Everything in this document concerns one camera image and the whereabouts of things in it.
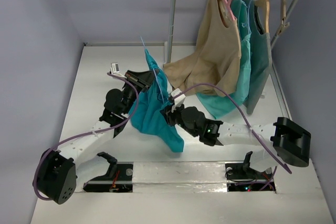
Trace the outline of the light blue wire hanger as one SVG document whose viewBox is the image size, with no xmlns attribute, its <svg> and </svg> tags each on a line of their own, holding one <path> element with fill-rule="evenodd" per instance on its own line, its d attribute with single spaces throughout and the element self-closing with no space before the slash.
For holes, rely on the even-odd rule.
<svg viewBox="0 0 336 224">
<path fill-rule="evenodd" d="M 159 67 L 158 63 L 155 59 L 151 56 L 149 50 L 147 49 L 144 40 L 140 37 L 143 48 L 145 59 L 148 64 L 149 70 L 154 74 L 154 86 L 156 90 L 157 99 L 162 103 L 166 104 L 168 99 L 168 91 L 167 91 L 167 79 L 163 72 L 163 70 Z"/>
</svg>

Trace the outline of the turquoise blue t shirt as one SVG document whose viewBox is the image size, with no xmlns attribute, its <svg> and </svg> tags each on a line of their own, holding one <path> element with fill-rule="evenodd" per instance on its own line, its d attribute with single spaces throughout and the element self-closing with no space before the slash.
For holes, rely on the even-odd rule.
<svg viewBox="0 0 336 224">
<path fill-rule="evenodd" d="M 184 140 L 174 126 L 166 123 L 160 113 L 168 105 L 169 101 L 162 104 L 157 99 L 153 82 L 148 91 L 139 94 L 139 104 L 132 106 L 130 113 L 134 113 L 134 116 L 131 118 L 131 125 L 143 134 L 158 136 L 172 152 L 181 153 L 184 149 Z"/>
</svg>

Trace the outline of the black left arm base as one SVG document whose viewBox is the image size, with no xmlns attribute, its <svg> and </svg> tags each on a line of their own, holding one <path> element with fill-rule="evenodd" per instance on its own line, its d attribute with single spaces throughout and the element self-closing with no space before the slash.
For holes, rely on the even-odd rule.
<svg viewBox="0 0 336 224">
<path fill-rule="evenodd" d="M 109 164 L 101 176 L 85 182 L 83 190 L 87 193 L 131 193 L 133 192 L 133 163 L 118 162 L 106 152 L 97 154 L 101 160 Z"/>
</svg>

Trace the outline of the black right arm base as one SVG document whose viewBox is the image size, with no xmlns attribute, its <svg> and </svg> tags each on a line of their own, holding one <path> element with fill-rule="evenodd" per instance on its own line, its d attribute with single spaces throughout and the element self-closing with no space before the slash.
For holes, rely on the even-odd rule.
<svg viewBox="0 0 336 224">
<path fill-rule="evenodd" d="M 271 168 L 259 172 L 250 167 L 252 153 L 248 152 L 240 163 L 225 164 L 228 192 L 276 191 Z"/>
</svg>

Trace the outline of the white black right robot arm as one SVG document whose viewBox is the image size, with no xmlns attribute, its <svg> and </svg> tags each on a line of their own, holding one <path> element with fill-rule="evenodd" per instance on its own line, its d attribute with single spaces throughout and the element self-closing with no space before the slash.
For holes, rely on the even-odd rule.
<svg viewBox="0 0 336 224">
<path fill-rule="evenodd" d="M 245 155 L 241 171 L 248 178 L 280 164 L 309 165 L 311 133 L 289 118 L 279 117 L 266 125 L 237 125 L 208 119 L 196 107 L 184 105 L 166 106 L 161 114 L 168 125 L 180 126 L 208 146 L 261 146 L 261 150 Z"/>
</svg>

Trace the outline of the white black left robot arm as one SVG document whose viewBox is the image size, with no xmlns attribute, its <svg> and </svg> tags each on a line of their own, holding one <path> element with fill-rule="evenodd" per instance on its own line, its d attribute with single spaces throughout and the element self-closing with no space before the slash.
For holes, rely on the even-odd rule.
<svg viewBox="0 0 336 224">
<path fill-rule="evenodd" d="M 120 134 L 128 121 L 135 115 L 139 105 L 139 94 L 147 92 L 155 82 L 158 69 L 144 72 L 128 70 L 125 75 L 109 76 L 124 82 L 122 89 L 111 89 L 106 94 L 102 116 L 93 128 L 85 133 L 69 137 L 43 152 L 33 178 L 33 189 L 42 200 L 61 205 L 75 192 L 81 164 L 99 157 L 103 160 L 98 174 L 92 179 L 116 181 L 119 176 L 118 161 L 104 151 L 98 151 L 110 137 Z"/>
</svg>

